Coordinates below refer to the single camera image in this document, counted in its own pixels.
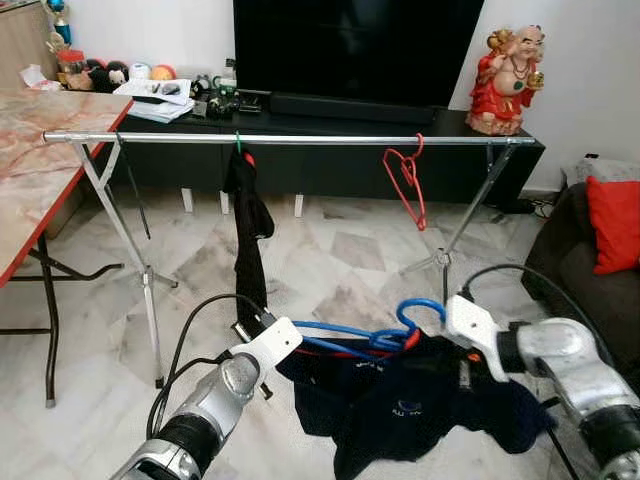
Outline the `black soundbar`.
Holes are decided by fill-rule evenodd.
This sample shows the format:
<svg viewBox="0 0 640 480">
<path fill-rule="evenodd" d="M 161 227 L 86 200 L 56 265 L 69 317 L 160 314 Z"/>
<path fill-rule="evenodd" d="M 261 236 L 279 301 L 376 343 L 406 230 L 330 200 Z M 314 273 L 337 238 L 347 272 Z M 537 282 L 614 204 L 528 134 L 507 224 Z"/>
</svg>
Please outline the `black soundbar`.
<svg viewBox="0 0 640 480">
<path fill-rule="evenodd" d="M 436 118 L 435 108 L 416 108 L 287 92 L 270 93 L 268 109 L 273 114 L 321 116 L 365 122 L 431 124 Z"/>
</svg>

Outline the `marble pattern folding table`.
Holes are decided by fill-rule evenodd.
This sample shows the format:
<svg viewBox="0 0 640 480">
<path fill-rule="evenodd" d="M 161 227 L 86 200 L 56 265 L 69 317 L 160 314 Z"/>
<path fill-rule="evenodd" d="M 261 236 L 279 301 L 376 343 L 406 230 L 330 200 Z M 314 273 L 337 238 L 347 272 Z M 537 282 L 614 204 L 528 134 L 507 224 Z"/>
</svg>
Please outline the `marble pattern folding table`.
<svg viewBox="0 0 640 480">
<path fill-rule="evenodd" d="M 0 288 L 15 282 L 44 287 L 49 325 L 0 328 L 0 337 L 46 335 L 45 404 L 56 403 L 59 312 L 55 284 L 91 282 L 114 269 L 111 264 L 82 273 L 55 260 L 46 230 L 84 175 L 83 152 L 73 143 L 46 141 L 51 131 L 113 133 L 132 101 L 113 93 L 0 90 Z"/>
</svg>

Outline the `light wood sideboard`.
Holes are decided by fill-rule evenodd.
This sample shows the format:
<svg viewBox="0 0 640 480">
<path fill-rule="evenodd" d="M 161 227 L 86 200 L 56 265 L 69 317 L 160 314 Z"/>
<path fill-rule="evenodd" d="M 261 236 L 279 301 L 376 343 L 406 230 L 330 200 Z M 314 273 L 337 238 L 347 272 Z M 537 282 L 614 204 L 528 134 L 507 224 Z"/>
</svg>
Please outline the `light wood sideboard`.
<svg viewBox="0 0 640 480">
<path fill-rule="evenodd" d="M 0 3 L 0 90 L 26 87 L 20 73 L 29 65 L 41 65 L 54 79 L 58 61 L 49 50 L 52 27 L 42 0 L 6 0 Z"/>
</svg>

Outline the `stack of papers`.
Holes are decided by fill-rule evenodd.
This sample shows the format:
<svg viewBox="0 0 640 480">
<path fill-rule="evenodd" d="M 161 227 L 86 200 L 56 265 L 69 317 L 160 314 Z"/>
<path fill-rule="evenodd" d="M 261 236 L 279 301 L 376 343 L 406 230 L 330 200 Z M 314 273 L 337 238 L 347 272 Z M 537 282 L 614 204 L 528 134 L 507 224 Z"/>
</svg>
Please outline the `stack of papers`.
<svg viewBox="0 0 640 480">
<path fill-rule="evenodd" d="M 195 108 L 191 97 L 191 79 L 131 79 L 120 84 L 114 95 L 131 97 L 129 116 L 169 123 Z"/>
</svg>

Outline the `black thin hanger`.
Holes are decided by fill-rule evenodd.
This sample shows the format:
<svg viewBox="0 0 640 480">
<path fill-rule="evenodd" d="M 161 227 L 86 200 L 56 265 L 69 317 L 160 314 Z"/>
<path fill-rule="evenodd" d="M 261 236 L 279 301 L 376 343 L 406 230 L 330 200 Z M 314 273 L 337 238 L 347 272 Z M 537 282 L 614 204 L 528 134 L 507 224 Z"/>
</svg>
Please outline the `black thin hanger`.
<svg viewBox="0 0 640 480">
<path fill-rule="evenodd" d="M 136 204 L 136 207 L 134 207 L 134 209 L 136 209 L 136 211 L 138 212 L 138 215 L 140 215 L 140 220 L 143 227 L 143 233 L 145 233 L 146 238 L 148 239 L 148 241 L 150 241 L 150 239 L 152 239 L 152 234 L 150 230 L 150 224 L 148 224 L 148 219 L 146 215 L 145 201 L 142 200 L 140 188 L 138 188 L 137 186 L 136 177 L 134 177 L 132 165 L 129 164 L 129 161 L 127 160 L 127 156 L 123 154 L 123 148 L 125 146 L 125 142 L 123 138 L 120 137 L 119 132 L 115 133 L 115 137 L 116 137 L 116 145 L 114 148 L 114 152 L 115 154 L 119 154 L 120 157 L 123 157 L 123 159 L 125 159 L 125 173 L 127 173 L 128 175 L 129 184 L 131 184 L 131 189 L 134 196 L 134 204 Z"/>
</svg>

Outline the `black low tv console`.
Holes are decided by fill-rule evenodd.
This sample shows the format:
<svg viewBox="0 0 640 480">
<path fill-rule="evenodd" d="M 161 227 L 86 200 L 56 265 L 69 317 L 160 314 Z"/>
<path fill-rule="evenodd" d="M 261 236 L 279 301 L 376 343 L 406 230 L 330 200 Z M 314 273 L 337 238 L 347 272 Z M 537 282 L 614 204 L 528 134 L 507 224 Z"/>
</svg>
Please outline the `black low tv console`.
<svg viewBox="0 0 640 480">
<path fill-rule="evenodd" d="M 228 120 L 183 115 L 168 124 L 124 116 L 120 132 L 187 134 L 333 134 L 333 136 L 472 137 L 465 111 L 436 110 L 433 123 L 396 124 L 292 116 L 275 113 L 236 114 Z M 381 146 L 251 145 L 259 164 L 259 191 L 265 195 L 323 195 L 352 198 L 397 197 L 381 157 Z M 191 188 L 216 192 L 223 186 L 233 146 L 216 143 L 136 143 L 127 141 L 113 183 L 155 188 Z M 538 165 L 545 146 L 517 147 L 484 205 L 509 211 Z M 417 160 L 426 200 L 467 204 L 486 178 L 483 145 L 425 146 Z"/>
</svg>

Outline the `red laughing buddha statue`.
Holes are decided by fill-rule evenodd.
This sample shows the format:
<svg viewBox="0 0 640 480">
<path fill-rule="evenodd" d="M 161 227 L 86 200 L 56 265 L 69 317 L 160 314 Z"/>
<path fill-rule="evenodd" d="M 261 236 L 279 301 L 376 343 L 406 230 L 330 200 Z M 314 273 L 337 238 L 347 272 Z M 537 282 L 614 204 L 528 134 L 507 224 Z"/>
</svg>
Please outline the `red laughing buddha statue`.
<svg viewBox="0 0 640 480">
<path fill-rule="evenodd" d="M 545 86 L 538 63 L 544 55 L 540 26 L 495 29 L 486 38 L 490 52 L 477 64 L 471 108 L 466 123 L 489 136 L 512 136 L 521 131 L 524 109 Z"/>
</svg>

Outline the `silver metal clothes rack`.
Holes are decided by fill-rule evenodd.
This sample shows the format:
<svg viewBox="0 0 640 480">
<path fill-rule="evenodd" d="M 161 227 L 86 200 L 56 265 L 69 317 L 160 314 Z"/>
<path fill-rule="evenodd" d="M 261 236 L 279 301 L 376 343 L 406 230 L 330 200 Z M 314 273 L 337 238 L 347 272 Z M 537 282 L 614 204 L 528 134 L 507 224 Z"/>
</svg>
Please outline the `silver metal clothes rack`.
<svg viewBox="0 0 640 480">
<path fill-rule="evenodd" d="M 166 143 L 166 145 L 233 145 L 233 134 L 191 134 L 191 133 L 120 133 L 125 143 Z M 297 134 L 247 134 L 243 136 L 244 145 L 289 145 L 289 146 L 317 146 L 317 145 L 339 145 L 339 146 L 417 146 L 417 138 L 412 137 L 387 137 L 387 136 L 297 136 Z M 160 387 L 166 379 L 168 367 L 163 364 L 161 355 L 161 344 L 159 332 L 157 332 L 157 316 L 154 302 L 154 283 L 169 285 L 170 288 L 178 287 L 177 280 L 166 278 L 166 276 L 156 274 L 154 268 L 143 260 L 140 248 L 133 241 L 131 233 L 125 227 L 122 216 L 116 209 L 113 198 L 109 195 L 108 184 L 113 177 L 116 161 L 119 154 L 115 154 L 116 145 L 115 132 L 110 131 L 47 131 L 42 133 L 42 140 L 49 143 L 72 143 L 77 145 L 76 150 L 79 160 L 82 161 L 83 173 L 90 179 L 93 191 L 104 206 L 106 215 L 109 216 L 111 224 L 115 228 L 116 234 L 122 239 L 127 247 L 129 260 L 133 269 L 140 275 L 140 288 L 145 300 L 146 315 L 148 320 L 148 333 L 150 333 L 150 343 L 154 352 L 154 372 L 155 385 Z M 466 214 L 463 215 L 461 224 L 454 230 L 453 236 L 449 239 L 447 247 L 434 253 L 431 260 L 442 265 L 442 296 L 451 296 L 451 289 L 448 287 L 449 269 L 452 265 L 452 253 L 454 247 L 465 232 L 468 224 L 474 219 L 475 211 L 480 202 L 484 200 L 492 187 L 500 177 L 500 173 L 506 169 L 511 156 L 515 154 L 516 148 L 534 145 L 534 137 L 506 136 L 506 137 L 425 137 L 425 146 L 462 146 L 462 145 L 483 145 L 486 151 L 492 152 L 493 148 L 502 145 L 504 150 L 494 160 L 489 160 L 486 177 L 472 197 L 470 205 L 467 206 Z"/>
</svg>

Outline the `black white plush ball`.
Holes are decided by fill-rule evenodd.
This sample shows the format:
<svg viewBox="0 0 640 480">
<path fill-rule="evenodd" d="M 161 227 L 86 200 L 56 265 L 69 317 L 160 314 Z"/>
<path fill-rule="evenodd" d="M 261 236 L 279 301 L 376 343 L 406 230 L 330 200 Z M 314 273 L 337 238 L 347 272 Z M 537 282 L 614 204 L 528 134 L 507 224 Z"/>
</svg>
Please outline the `black white plush ball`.
<svg viewBox="0 0 640 480">
<path fill-rule="evenodd" d="M 131 73 L 131 67 L 123 63 L 123 61 L 110 61 L 106 64 L 105 72 L 108 74 L 108 92 L 114 91 L 120 84 L 124 84 L 129 81 L 129 73 Z"/>
</svg>

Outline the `navy shirt orange trim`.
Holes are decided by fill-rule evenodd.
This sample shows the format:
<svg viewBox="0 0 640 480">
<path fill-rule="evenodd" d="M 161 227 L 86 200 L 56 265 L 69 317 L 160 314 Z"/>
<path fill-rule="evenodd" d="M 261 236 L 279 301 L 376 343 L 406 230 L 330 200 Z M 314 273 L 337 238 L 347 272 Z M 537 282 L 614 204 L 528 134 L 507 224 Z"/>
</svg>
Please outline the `navy shirt orange trim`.
<svg viewBox="0 0 640 480">
<path fill-rule="evenodd" d="M 458 390 L 456 365 L 430 335 L 376 364 L 294 352 L 276 370 L 292 381 L 303 431 L 333 440 L 335 480 L 355 480 L 379 460 L 420 460 L 454 428 L 484 431 L 521 454 L 557 425 L 517 381 Z"/>
</svg>

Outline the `red lid snack jar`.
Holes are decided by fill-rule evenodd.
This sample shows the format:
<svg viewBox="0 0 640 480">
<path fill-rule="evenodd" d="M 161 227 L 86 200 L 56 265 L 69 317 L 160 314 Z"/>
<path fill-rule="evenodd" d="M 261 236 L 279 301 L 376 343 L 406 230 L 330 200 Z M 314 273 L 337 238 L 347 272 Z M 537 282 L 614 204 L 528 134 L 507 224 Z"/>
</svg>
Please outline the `red lid snack jar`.
<svg viewBox="0 0 640 480">
<path fill-rule="evenodd" d="M 61 49 L 56 51 L 60 68 L 59 79 L 68 90 L 91 91 L 92 81 L 87 73 L 86 56 L 81 50 Z"/>
</svg>

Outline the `large black television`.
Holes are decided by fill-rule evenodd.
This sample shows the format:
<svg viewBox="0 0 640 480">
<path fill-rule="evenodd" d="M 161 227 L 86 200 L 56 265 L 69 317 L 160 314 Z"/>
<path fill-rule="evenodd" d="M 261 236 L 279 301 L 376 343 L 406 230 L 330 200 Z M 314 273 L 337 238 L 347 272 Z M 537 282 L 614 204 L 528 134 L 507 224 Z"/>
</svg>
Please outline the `large black television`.
<svg viewBox="0 0 640 480">
<path fill-rule="evenodd" d="M 485 0 L 233 0 L 248 90 L 412 106 L 451 101 Z"/>
</svg>

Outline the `dark grey fabric sofa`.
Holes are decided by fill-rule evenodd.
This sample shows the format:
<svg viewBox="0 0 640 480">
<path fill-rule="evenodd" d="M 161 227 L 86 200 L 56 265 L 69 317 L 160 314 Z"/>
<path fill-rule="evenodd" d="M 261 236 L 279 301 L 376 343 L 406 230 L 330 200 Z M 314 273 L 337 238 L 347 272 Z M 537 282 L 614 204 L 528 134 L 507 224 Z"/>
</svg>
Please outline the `dark grey fabric sofa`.
<svg viewBox="0 0 640 480">
<path fill-rule="evenodd" d="M 548 276 L 593 321 L 614 369 L 640 387 L 640 275 L 622 270 L 596 275 L 596 233 L 584 183 L 567 188 L 538 232 L 526 268 Z"/>
</svg>

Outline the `blue plastic hanger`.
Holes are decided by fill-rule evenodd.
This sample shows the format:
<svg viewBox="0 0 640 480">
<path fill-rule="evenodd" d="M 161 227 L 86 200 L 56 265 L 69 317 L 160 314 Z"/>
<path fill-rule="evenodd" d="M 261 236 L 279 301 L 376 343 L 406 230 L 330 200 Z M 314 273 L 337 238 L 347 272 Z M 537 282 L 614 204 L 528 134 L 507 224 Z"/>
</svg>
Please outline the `blue plastic hanger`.
<svg viewBox="0 0 640 480">
<path fill-rule="evenodd" d="M 293 321 L 300 329 L 317 329 L 324 332 L 337 332 L 356 337 L 356 347 L 343 346 L 337 339 L 323 339 L 303 335 L 302 344 L 296 353 L 311 356 L 334 358 L 360 358 L 369 362 L 381 362 L 392 355 L 398 355 L 406 349 L 416 346 L 425 332 L 415 321 L 407 316 L 407 308 L 425 307 L 434 310 L 440 324 L 447 324 L 447 312 L 443 303 L 428 298 L 408 298 L 398 303 L 396 317 L 403 325 L 401 329 L 384 329 L 378 332 L 365 332 L 353 326 L 335 325 L 330 323 L 314 323 L 314 321 Z"/>
</svg>

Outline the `pink tissue pack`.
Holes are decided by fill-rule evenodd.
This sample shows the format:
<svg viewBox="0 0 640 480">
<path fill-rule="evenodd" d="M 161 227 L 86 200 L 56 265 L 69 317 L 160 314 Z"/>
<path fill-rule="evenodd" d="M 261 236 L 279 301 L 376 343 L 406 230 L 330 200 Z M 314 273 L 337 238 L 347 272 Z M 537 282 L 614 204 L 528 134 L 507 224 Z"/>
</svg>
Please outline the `pink tissue pack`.
<svg viewBox="0 0 640 480">
<path fill-rule="evenodd" d="M 26 84 L 29 90 L 41 91 L 61 91 L 64 90 L 63 84 L 55 79 L 49 79 L 45 76 L 41 65 L 29 64 L 26 69 L 20 70 L 20 79 Z"/>
</svg>

